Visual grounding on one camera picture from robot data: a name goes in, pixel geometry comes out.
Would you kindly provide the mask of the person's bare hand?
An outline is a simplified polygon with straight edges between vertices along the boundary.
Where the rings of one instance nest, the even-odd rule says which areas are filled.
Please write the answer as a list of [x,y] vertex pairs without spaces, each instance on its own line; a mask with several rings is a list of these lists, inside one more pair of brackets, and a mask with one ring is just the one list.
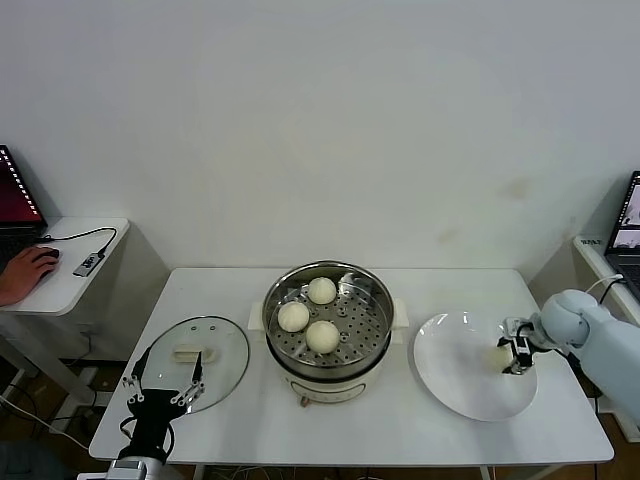
[[57,254],[46,247],[29,247],[12,258],[1,272],[1,306],[24,300],[45,275],[55,270],[57,263]]

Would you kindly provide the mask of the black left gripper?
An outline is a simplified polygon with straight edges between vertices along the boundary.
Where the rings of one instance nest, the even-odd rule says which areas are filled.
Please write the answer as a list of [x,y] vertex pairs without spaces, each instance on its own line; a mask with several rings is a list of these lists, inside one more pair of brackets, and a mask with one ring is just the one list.
[[191,385],[178,390],[143,389],[141,378],[147,365],[151,348],[148,347],[134,363],[131,372],[122,378],[124,388],[130,393],[127,400],[135,420],[135,427],[127,449],[129,451],[162,451],[172,420],[180,416],[179,405],[192,405],[204,392],[202,352],[194,364]]

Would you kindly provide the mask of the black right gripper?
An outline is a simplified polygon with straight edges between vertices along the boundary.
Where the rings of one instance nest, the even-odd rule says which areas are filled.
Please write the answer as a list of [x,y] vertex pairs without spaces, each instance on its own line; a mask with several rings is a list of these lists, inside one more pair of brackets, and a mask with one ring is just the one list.
[[[528,337],[525,335],[525,332],[533,332],[534,328],[532,324],[521,324],[516,329],[516,334],[514,337],[514,359],[517,363],[512,363],[506,366],[503,370],[503,374],[509,375],[524,375],[531,369],[530,365],[521,365],[521,364],[532,364],[533,363],[533,352],[531,350],[531,345],[529,343]],[[510,344],[510,340],[501,337],[498,340],[497,346],[504,347]]]

